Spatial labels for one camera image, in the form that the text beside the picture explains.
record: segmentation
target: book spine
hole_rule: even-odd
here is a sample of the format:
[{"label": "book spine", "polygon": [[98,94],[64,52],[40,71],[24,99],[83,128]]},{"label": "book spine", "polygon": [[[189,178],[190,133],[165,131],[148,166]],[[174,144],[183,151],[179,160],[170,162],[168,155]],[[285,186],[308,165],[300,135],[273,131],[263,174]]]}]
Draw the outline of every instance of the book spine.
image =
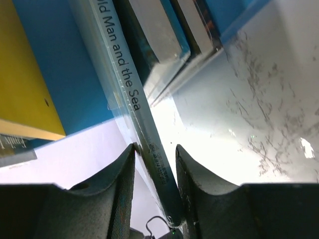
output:
[{"label": "book spine", "polygon": [[171,226],[182,223],[179,191],[160,141],[143,86],[129,52],[119,18],[111,0],[90,0],[90,6],[102,33],[115,79],[141,143],[143,160],[151,176],[159,203]]}]

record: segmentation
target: gray book spine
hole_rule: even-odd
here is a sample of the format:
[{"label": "gray book spine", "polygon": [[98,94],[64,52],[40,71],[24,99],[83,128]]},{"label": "gray book spine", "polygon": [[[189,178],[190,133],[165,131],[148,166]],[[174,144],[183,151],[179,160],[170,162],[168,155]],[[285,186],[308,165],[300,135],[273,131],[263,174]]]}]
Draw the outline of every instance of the gray book spine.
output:
[{"label": "gray book spine", "polygon": [[89,0],[99,34],[110,59],[108,79],[116,85],[124,98],[124,105],[135,127],[144,164],[150,175],[159,204],[171,226],[183,221],[179,191],[173,177],[164,148],[161,144],[152,113],[143,91],[142,83],[134,66],[113,2]]}]

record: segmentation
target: yellow book cover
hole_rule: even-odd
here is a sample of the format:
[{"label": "yellow book cover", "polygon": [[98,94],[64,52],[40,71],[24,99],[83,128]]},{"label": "yellow book cover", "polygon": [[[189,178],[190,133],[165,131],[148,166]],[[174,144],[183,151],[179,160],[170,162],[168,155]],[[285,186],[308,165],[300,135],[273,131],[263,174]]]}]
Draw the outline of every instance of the yellow book cover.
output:
[{"label": "yellow book cover", "polygon": [[11,0],[0,0],[0,133],[58,140],[59,116]]}]

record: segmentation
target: plastic book cover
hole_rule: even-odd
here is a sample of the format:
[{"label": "plastic book cover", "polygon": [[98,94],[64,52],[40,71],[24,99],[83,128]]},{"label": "plastic book cover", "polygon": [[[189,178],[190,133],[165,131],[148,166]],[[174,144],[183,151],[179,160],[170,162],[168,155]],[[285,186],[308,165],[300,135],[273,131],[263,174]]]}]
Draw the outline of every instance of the plastic book cover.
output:
[{"label": "plastic book cover", "polygon": [[191,55],[167,87],[151,102],[152,106],[174,94],[222,48],[218,30],[205,1],[170,1],[186,35]]},{"label": "plastic book cover", "polygon": [[190,56],[188,42],[169,1],[119,0],[114,3],[151,103]]},{"label": "plastic book cover", "polygon": [[[113,119],[68,1],[4,0],[8,1],[14,3],[65,134]],[[39,102],[52,108],[53,103],[46,99],[49,107],[44,98]],[[50,142],[35,139],[32,145],[36,148]]]},{"label": "plastic book cover", "polygon": [[137,142],[147,184],[172,227],[183,210],[171,167],[160,141],[143,86],[112,1],[69,0],[83,40],[127,143]]},{"label": "plastic book cover", "polygon": [[114,1],[114,6],[120,19],[121,27],[140,80],[145,85],[152,68],[159,63],[152,50],[143,29],[132,9],[129,0]]},{"label": "plastic book cover", "polygon": [[0,132],[58,140],[59,115],[11,0],[0,1]]}]

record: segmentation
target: book stack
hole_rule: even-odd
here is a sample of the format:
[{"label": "book stack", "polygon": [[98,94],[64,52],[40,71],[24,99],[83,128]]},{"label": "book stack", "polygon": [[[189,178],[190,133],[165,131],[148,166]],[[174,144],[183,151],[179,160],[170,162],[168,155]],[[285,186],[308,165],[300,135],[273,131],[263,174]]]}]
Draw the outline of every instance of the book stack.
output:
[{"label": "book stack", "polygon": [[36,159],[35,148],[113,114],[67,1],[2,0],[0,10],[4,167]]},{"label": "book stack", "polygon": [[203,1],[69,0],[101,86],[137,169],[172,227],[183,223],[176,181],[150,105],[221,47]]}]

